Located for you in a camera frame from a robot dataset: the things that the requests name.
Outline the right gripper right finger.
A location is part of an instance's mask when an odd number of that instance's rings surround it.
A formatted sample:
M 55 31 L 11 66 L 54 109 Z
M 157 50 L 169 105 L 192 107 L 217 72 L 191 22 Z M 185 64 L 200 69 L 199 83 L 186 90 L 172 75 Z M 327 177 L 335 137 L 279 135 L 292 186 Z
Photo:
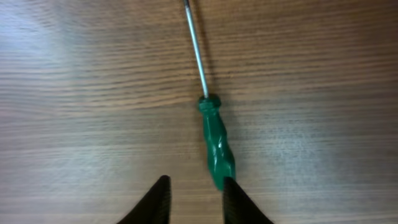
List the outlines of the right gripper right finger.
M 224 178 L 224 224 L 274 224 L 232 177 Z

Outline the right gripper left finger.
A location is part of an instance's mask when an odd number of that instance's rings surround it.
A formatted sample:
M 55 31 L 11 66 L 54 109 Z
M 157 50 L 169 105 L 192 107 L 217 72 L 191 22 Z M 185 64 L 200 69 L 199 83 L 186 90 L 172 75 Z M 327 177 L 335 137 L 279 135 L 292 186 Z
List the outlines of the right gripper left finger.
M 171 180 L 162 175 L 118 224 L 169 224 Z

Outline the green screwdriver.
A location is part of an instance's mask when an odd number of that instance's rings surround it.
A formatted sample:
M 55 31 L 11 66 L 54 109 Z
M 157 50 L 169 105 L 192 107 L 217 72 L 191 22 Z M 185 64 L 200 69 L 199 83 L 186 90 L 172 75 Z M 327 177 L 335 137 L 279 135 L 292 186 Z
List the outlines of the green screwdriver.
M 203 96 L 198 100 L 198 110 L 203 118 L 203 136 L 207 148 L 208 170 L 216 188 L 222 191 L 224 189 L 224 178 L 234 179 L 236 177 L 235 160 L 228 144 L 225 125 L 220 116 L 221 100 L 218 95 L 211 94 L 208 91 L 190 3 L 188 0 L 183 0 L 183 4 L 203 89 Z

